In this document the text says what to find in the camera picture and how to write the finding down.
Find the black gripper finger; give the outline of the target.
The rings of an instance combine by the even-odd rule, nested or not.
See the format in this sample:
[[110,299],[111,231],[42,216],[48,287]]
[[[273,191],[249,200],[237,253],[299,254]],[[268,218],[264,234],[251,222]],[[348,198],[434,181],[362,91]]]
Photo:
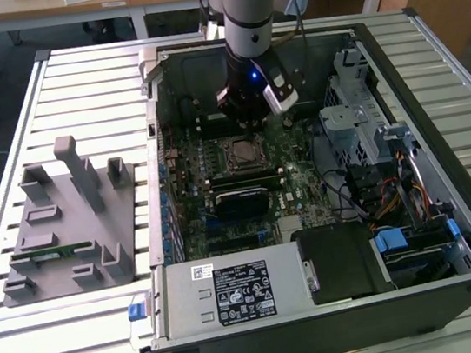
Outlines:
[[249,110],[245,104],[238,100],[236,93],[228,93],[228,88],[221,90],[216,94],[218,109],[227,117],[235,122],[239,128],[252,131],[253,122],[249,116]]
[[255,103],[250,108],[250,116],[253,131],[261,131],[264,128],[266,118],[269,115],[268,103]]

